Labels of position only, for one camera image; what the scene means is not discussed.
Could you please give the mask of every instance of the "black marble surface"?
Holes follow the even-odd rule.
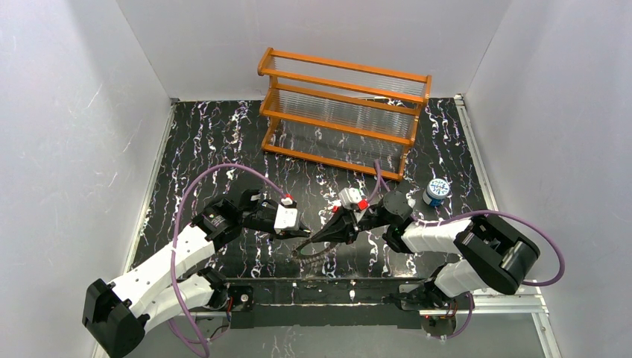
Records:
[[[205,169],[218,163],[242,163],[265,173],[291,193],[303,211],[304,222],[314,231],[331,216],[337,193],[347,186],[359,187],[368,194],[375,178],[343,169],[323,166],[261,151],[268,119],[259,116],[260,101],[180,102],[176,104],[164,157],[150,207],[145,218],[133,266],[137,266],[167,244],[173,234],[175,210],[188,183]],[[313,136],[323,130],[311,128]],[[345,142],[345,136],[329,141],[339,143],[349,153],[347,159],[369,157],[358,143]],[[382,158],[387,168],[388,154]],[[446,178],[452,194],[434,210],[421,201],[421,193],[432,178]],[[389,182],[391,188],[395,182]],[[248,173],[221,171],[202,180],[195,197],[185,205],[183,220],[190,219],[210,198],[231,187],[261,186]],[[425,219],[446,219],[452,215],[485,208],[472,158],[458,121],[455,103],[450,98],[433,98],[422,112],[417,141],[408,155],[401,190],[417,200],[416,212]],[[277,194],[266,189],[272,198]],[[289,253],[300,239],[267,240],[266,234],[246,230],[239,240],[221,249],[209,262],[228,277],[427,277],[446,262],[441,253],[397,254],[382,241],[384,229],[361,233],[352,245],[338,246],[328,260],[317,266],[291,262]]]

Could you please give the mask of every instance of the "white wall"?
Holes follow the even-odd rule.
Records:
[[[629,1],[515,1],[466,95],[500,207],[566,255],[544,291],[565,357],[632,350],[631,78]]]
[[[170,97],[261,98],[268,46],[433,76],[467,90],[510,0],[118,0]]]
[[[0,356],[89,357],[170,102],[114,0],[0,4]]]

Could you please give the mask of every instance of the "black wire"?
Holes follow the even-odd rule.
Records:
[[[228,328],[228,324],[225,324],[224,326],[219,326],[219,327],[215,328],[215,332],[213,332],[213,334],[209,337],[209,339],[213,338],[213,336],[214,336],[215,334],[217,334],[217,332],[218,332],[220,329],[222,329],[222,328]]]

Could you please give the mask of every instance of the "gray floor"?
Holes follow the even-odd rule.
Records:
[[[211,330],[213,321],[200,326]],[[193,337],[181,318],[178,323]],[[531,315],[474,315],[470,326],[447,343],[395,327],[266,327],[231,330],[210,346],[211,357],[544,357]],[[197,357],[166,325],[153,329],[128,358]]]

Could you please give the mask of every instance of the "corrugated translucent panel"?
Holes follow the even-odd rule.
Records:
[[[338,67],[324,66],[316,63],[291,60],[288,58],[272,57],[268,68],[284,72],[292,72],[306,76],[340,81],[347,84],[377,88],[408,95],[423,96],[426,84],[416,81],[392,78],[372,73],[353,71],[351,69],[339,69]]]
[[[396,143],[283,120],[270,144],[370,168],[377,159],[382,169],[389,172],[399,171],[403,150]]]
[[[414,117],[404,113],[380,110],[327,98],[277,89],[272,93],[271,107],[281,113],[348,125],[381,134],[410,138]]]

